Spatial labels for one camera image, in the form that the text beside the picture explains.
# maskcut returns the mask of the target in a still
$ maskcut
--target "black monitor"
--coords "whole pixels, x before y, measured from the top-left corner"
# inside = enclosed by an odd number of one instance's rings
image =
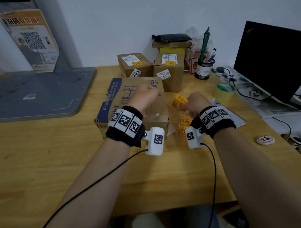
[[[300,64],[301,31],[246,22],[234,64],[237,72],[288,103],[301,86]]]

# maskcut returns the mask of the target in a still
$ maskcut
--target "black cable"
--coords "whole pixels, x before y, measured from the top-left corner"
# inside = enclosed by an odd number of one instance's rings
[[[213,202],[212,202],[212,209],[211,209],[211,215],[210,215],[210,221],[209,221],[209,226],[208,228],[210,228],[211,223],[212,223],[212,218],[213,218],[213,212],[214,212],[214,203],[215,203],[215,190],[216,190],[216,164],[215,164],[215,158],[214,155],[212,153],[212,150],[210,149],[209,146],[207,146],[205,143],[200,143],[201,145],[205,145],[211,152],[212,154],[212,158],[213,158],[213,162],[214,162],[214,189],[213,189]]]
[[[231,78],[233,79],[233,76],[234,75],[231,75],[231,73],[230,73],[230,70],[228,70],[227,68],[224,68],[225,70],[227,70],[227,71],[229,71],[229,76],[231,76]],[[268,99],[268,98],[270,98],[271,96],[268,96],[268,97],[266,97],[266,98],[263,98],[262,100],[259,100],[259,99],[256,99],[256,98],[253,98],[253,97],[249,97],[249,96],[246,96],[246,95],[243,95],[243,94],[241,94],[240,93],[240,91],[236,88],[236,90],[237,90],[237,92],[241,95],[241,96],[243,96],[243,97],[247,97],[247,98],[251,98],[251,99],[254,99],[254,100],[258,100],[258,101],[263,101],[263,100],[266,100],[266,99]]]
[[[283,122],[282,120],[279,120],[279,119],[276,119],[276,120],[278,120],[278,121],[280,121],[280,122],[282,122],[282,123],[285,123],[288,127],[289,127],[289,129],[290,129],[290,133],[288,134],[288,137],[286,137],[286,139],[285,140],[287,140],[289,137],[290,137],[290,135],[291,135],[291,133],[292,133],[292,129],[291,129],[291,127],[286,123],[286,122]]]
[[[134,155],[132,155],[131,157],[129,157],[128,159],[126,159],[124,162],[122,162],[120,165],[118,165],[116,168],[114,168],[112,171],[108,172],[102,178],[98,179],[93,184],[89,185],[84,190],[82,190],[81,192],[77,193],[75,196],[73,196],[71,199],[69,199],[67,202],[65,202],[62,206],[60,206],[53,213],[53,215],[48,219],[48,221],[45,223],[45,225],[43,226],[43,228],[45,228],[50,223],[50,221],[57,215],[57,213],[59,213],[59,211],[62,210],[67,204],[69,204],[71,201],[73,201],[74,199],[76,199],[77,197],[79,197],[81,194],[83,194],[84,192],[86,192],[87,190],[89,190],[90,188],[92,188],[97,183],[101,182],[104,178],[106,178],[107,176],[109,176],[110,174],[112,174],[114,171],[116,171],[118,168],[120,168],[123,164],[125,164],[128,160],[130,160],[131,158],[135,157],[137,154],[140,154],[141,152],[145,152],[145,151],[148,151],[148,149],[144,149],[144,150],[141,150],[141,151],[135,153]]]

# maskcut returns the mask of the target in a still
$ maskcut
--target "barcode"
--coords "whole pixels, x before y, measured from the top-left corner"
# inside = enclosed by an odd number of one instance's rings
[[[37,32],[21,32],[21,35],[23,36],[30,49],[46,49]]]

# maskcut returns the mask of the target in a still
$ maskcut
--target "pen holder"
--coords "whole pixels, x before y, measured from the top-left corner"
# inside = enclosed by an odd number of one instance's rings
[[[215,63],[214,59],[212,59],[210,61],[210,63],[204,63],[204,62],[199,60],[198,63],[197,63],[197,70],[196,70],[194,76],[197,79],[201,79],[201,80],[208,79],[209,75],[210,75],[210,72],[211,72],[211,69],[212,69],[212,66],[213,66],[214,63]]]

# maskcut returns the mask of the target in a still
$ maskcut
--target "masking tape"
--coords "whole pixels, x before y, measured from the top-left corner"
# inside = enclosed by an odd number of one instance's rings
[[[213,90],[212,96],[218,100],[230,100],[234,95],[235,88],[227,83],[219,83]]]

